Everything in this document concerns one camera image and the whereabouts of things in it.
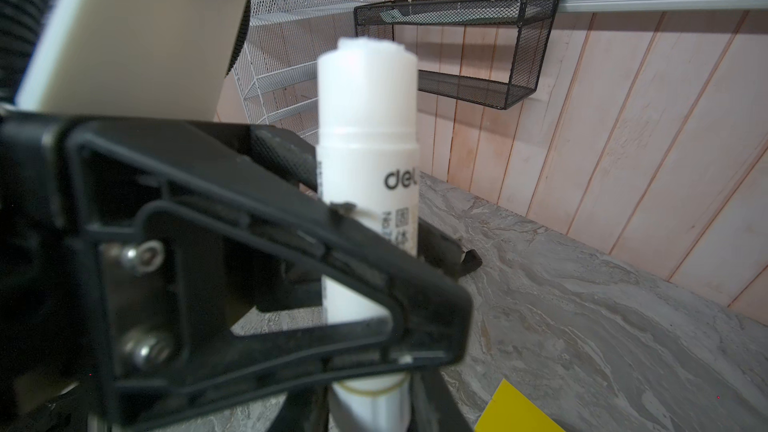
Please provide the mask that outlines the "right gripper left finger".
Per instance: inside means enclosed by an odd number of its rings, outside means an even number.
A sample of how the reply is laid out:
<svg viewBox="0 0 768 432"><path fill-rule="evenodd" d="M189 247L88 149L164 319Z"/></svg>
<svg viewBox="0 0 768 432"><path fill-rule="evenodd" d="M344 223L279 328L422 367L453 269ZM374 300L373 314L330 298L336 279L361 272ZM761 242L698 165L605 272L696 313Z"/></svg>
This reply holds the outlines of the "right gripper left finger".
<svg viewBox="0 0 768 432"><path fill-rule="evenodd" d="M313 387L288 393L267 431L327 432L328 428L328 390Z"/></svg>

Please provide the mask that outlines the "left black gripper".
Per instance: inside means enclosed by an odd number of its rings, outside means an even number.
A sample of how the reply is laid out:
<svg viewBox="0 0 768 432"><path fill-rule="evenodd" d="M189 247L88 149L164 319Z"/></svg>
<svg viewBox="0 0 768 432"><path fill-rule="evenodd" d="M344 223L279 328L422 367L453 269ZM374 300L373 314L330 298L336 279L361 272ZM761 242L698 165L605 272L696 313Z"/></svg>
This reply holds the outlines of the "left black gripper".
<svg viewBox="0 0 768 432"><path fill-rule="evenodd" d="M71 136L117 117L1 117L1 428L117 431L88 341Z"/></svg>

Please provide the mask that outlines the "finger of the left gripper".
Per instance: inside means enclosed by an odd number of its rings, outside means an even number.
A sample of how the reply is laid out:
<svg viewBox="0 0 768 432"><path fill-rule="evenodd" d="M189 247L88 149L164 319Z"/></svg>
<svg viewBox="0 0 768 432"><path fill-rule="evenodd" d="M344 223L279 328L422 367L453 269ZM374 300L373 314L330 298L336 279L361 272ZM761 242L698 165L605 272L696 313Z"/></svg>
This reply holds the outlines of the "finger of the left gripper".
<svg viewBox="0 0 768 432"><path fill-rule="evenodd" d="M465 353L472 301L397 249L181 121L120 120L71 136L88 341L120 426L153 429L255 399ZM328 276L383 306L328 325Z"/></svg>
<svg viewBox="0 0 768 432"><path fill-rule="evenodd" d="M318 190L315 147L295 132L269 125L218 122L199 122L197 128L281 179ZM476 250L464 248L424 219L419 220L418 257L453 279L483 265Z"/></svg>

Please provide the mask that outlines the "yellow envelope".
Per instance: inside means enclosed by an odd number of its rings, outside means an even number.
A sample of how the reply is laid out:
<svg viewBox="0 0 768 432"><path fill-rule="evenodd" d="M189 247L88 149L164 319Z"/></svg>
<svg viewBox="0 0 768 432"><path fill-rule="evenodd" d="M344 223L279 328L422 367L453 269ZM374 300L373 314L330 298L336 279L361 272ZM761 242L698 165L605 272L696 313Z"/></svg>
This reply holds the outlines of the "yellow envelope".
<svg viewBox="0 0 768 432"><path fill-rule="evenodd" d="M564 432L507 380L502 380L474 426L476 432Z"/></svg>

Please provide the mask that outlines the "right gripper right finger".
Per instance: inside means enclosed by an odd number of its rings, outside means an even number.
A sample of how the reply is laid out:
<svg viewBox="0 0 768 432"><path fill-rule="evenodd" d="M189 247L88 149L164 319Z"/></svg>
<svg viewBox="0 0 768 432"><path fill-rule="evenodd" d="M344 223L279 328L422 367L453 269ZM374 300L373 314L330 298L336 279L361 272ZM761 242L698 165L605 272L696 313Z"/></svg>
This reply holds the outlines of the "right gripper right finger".
<svg viewBox="0 0 768 432"><path fill-rule="evenodd" d="M411 374L411 400L411 431L473 431L438 369Z"/></svg>

